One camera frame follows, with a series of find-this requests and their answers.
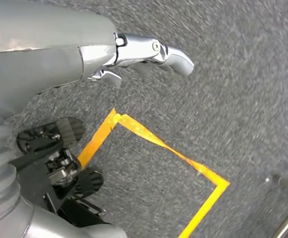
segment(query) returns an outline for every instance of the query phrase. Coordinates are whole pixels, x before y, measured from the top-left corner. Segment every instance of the black plastic part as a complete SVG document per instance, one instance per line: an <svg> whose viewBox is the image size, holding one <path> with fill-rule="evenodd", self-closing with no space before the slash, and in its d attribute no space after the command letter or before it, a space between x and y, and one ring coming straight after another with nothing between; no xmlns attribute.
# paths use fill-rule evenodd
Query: black plastic part
<svg viewBox="0 0 288 238"><path fill-rule="evenodd" d="M45 162L49 155L63 149L60 141L48 149L31 152L11 161L17 169L17 180L24 198L37 206L54 212L68 197L73 194L77 178L66 187L52 186Z"/></svg>
<svg viewBox="0 0 288 238"><path fill-rule="evenodd" d="M106 224L99 215L89 211L87 206L71 199L66 200L58 214L76 227Z"/></svg>
<svg viewBox="0 0 288 238"><path fill-rule="evenodd" d="M79 174L75 194L82 198L88 197L98 191L103 183L102 174L87 167Z"/></svg>
<svg viewBox="0 0 288 238"><path fill-rule="evenodd" d="M64 141L64 145L67 147L79 141L85 132L82 121L67 117L24 130L17 136L16 143L22 153L26 154L45 150L60 140Z"/></svg>

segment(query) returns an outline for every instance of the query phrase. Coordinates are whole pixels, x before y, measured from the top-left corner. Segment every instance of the orange tape line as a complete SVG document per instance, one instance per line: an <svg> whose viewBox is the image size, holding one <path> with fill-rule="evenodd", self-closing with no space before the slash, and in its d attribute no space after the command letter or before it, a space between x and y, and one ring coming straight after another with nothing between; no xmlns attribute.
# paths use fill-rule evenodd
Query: orange tape line
<svg viewBox="0 0 288 238"><path fill-rule="evenodd" d="M203 174L206 178L209 179L217 187L212 191L212 193L205 202L194 217L188 223L187 227L184 229L178 237L179 238L188 238L199 223L200 223L227 186L229 182L226 181L219 175L209 169L208 167L197 163L190 159L188 159L176 150L174 150L161 139L153 134L147 128L137 122L136 120L129 115L119 115L113 109L101 125L101 127L92 137L92 139L86 145L82 152L78 157L82 163L82 168L86 166L91 157L116 126L117 123L124 126L138 136L144 138L145 140L154 143L161 147L166 148L172 151L177 156L183 159L188 164L194 167L200 173Z"/></svg>
<svg viewBox="0 0 288 238"><path fill-rule="evenodd" d="M116 112L113 108L104 121L95 133L92 139L88 143L78 157L81 166L84 169L92 156L117 124Z"/></svg>

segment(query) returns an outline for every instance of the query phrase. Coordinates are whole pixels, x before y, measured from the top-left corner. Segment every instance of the robotic hand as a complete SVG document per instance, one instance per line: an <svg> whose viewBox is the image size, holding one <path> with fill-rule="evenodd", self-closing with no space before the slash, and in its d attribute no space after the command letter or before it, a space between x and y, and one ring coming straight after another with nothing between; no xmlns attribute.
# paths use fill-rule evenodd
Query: robotic hand
<svg viewBox="0 0 288 238"><path fill-rule="evenodd" d="M109 67L129 67L138 63L153 63L165 71L175 71L179 75L188 76L193 70L193 63L183 51L163 44L157 39L133 34L114 34L116 53L93 73L90 80L105 80L116 87L121 87L122 78Z"/></svg>

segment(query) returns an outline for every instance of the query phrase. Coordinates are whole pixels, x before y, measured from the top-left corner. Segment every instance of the gray arm cover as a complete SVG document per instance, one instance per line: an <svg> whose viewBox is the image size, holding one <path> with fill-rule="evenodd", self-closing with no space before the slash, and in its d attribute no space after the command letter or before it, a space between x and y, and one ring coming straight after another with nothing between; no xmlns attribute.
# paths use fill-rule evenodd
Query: gray arm cover
<svg viewBox="0 0 288 238"><path fill-rule="evenodd" d="M3 123L36 93L86 78L112 58L116 31L89 12L0 1L0 238L96 238L22 198L15 168L8 164L13 155L5 148L10 130Z"/></svg>

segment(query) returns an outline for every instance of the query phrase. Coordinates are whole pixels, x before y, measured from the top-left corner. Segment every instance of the screw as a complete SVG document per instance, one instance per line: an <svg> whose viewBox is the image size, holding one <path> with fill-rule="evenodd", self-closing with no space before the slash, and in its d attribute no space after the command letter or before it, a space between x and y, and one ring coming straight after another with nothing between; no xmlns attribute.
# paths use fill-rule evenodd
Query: screw
<svg viewBox="0 0 288 238"><path fill-rule="evenodd" d="M153 42L152 46L153 46L153 49L154 51L159 51L160 50L160 45L159 42L154 41L154 42Z"/></svg>

